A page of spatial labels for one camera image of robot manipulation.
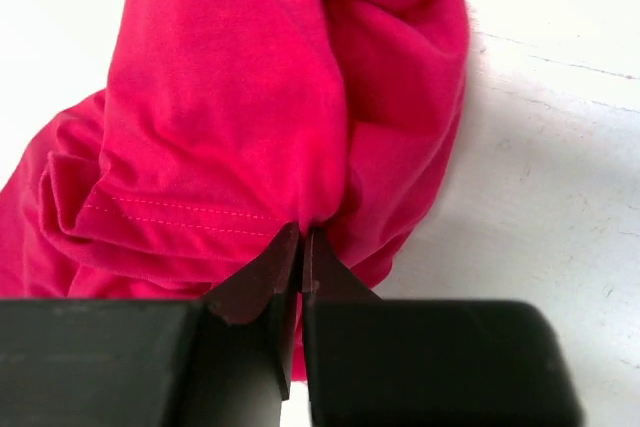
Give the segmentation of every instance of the white surface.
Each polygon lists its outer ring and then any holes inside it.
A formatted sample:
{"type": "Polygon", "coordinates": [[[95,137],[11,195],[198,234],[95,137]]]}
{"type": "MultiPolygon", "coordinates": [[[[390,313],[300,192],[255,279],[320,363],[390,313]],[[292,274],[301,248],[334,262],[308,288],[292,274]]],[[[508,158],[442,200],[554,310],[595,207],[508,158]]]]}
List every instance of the white surface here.
{"type": "MultiPolygon", "coordinates": [[[[123,0],[0,0],[0,184],[104,85],[123,0]]],[[[591,427],[640,425],[640,0],[469,0],[467,115],[437,208],[379,289],[533,302],[591,427]]],[[[283,425],[307,425],[304,389],[283,425]]]]}

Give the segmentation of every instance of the white tabletop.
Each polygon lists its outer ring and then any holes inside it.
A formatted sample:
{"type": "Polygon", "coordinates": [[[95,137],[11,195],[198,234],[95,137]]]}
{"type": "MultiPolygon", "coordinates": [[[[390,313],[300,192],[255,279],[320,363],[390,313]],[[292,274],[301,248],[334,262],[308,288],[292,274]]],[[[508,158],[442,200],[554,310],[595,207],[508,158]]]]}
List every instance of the white tabletop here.
{"type": "MultiPolygon", "coordinates": [[[[378,291],[509,298],[553,323],[592,427],[640,425],[640,0],[468,0],[466,116],[378,291]]],[[[104,86],[123,0],[0,0],[0,184],[104,86]]],[[[283,425],[306,425],[304,388],[283,425]]]]}

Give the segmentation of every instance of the wrinkled cloth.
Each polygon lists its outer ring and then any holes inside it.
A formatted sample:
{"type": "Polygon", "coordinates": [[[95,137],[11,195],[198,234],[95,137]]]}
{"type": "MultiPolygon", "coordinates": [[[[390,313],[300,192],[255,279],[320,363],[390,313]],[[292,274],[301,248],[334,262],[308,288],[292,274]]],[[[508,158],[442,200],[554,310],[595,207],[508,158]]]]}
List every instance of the wrinkled cloth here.
{"type": "Polygon", "coordinates": [[[441,184],[468,44],[464,0],[126,0],[106,89],[0,194],[0,296],[198,297],[289,221],[376,285],[441,184]]]}

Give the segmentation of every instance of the clamp jaw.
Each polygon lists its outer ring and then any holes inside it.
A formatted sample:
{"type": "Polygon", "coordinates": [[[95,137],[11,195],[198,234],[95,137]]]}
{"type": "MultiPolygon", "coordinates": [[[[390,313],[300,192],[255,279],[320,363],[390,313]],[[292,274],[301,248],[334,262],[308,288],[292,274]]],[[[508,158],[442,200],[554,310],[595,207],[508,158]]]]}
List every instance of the clamp jaw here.
{"type": "Polygon", "coordinates": [[[300,295],[316,427],[581,425],[536,309],[382,300],[295,224],[199,300],[0,302],[0,425],[276,427],[300,295]]]}

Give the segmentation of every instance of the stitching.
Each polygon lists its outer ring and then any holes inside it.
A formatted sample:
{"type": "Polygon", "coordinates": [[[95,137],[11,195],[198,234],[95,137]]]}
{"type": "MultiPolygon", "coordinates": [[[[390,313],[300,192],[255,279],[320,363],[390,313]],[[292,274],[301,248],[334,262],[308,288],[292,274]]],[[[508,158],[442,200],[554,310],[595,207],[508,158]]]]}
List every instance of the stitching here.
{"type": "MultiPolygon", "coordinates": [[[[102,207],[98,207],[95,205],[90,205],[90,204],[86,204],[85,207],[88,207],[90,209],[95,209],[95,210],[100,210],[102,212],[106,212],[108,214],[115,214],[116,212],[112,211],[112,210],[108,210],[108,209],[103,209],[102,207]]],[[[208,225],[197,225],[197,224],[182,224],[179,222],[169,222],[166,220],[159,220],[159,219],[148,219],[148,218],[144,218],[144,217],[133,217],[130,215],[124,215],[124,214],[120,214],[123,218],[125,219],[129,219],[129,220],[136,220],[139,222],[151,222],[154,224],[161,224],[161,225],[170,225],[170,226],[174,226],[174,227],[188,227],[188,228],[192,228],[192,229],[203,229],[203,230],[211,230],[213,232],[223,232],[223,233],[227,233],[227,234],[245,234],[245,235],[257,235],[260,237],[267,237],[270,234],[263,234],[261,232],[248,232],[246,230],[233,230],[233,229],[218,229],[216,227],[210,227],[208,225]]]]}
{"type": "Polygon", "coordinates": [[[215,209],[205,209],[202,207],[191,207],[183,204],[172,204],[168,202],[152,202],[150,200],[140,200],[140,199],[125,199],[122,197],[111,197],[111,200],[121,201],[121,202],[132,202],[136,204],[149,204],[149,205],[158,205],[161,207],[173,207],[177,209],[186,209],[192,210],[194,212],[209,212],[210,214],[222,214],[222,215],[232,215],[234,217],[246,217],[248,219],[260,219],[260,220],[272,220],[275,222],[276,219],[273,217],[265,217],[262,215],[250,215],[250,214],[242,214],[240,212],[230,212],[227,210],[215,210],[215,209]]]}

